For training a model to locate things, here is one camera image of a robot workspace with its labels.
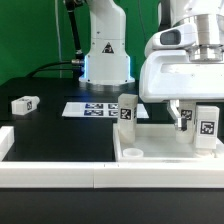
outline green wall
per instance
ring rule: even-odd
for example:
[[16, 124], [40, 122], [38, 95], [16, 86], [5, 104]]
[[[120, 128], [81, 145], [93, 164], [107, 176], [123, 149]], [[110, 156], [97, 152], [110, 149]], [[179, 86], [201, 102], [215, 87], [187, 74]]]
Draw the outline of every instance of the green wall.
[[[59, 0], [63, 60], [74, 57], [71, 29], [63, 0]], [[126, 51], [132, 58], [132, 76], [138, 79], [144, 62], [144, 35], [137, 0], [115, 0], [127, 15]], [[141, 0], [147, 39], [157, 31], [158, 0]], [[90, 21], [85, 5], [77, 9], [84, 53], [89, 50]], [[0, 84], [35, 68], [58, 61], [54, 0], [7, 0], [0, 3]], [[59, 77], [59, 73], [50, 74]]]

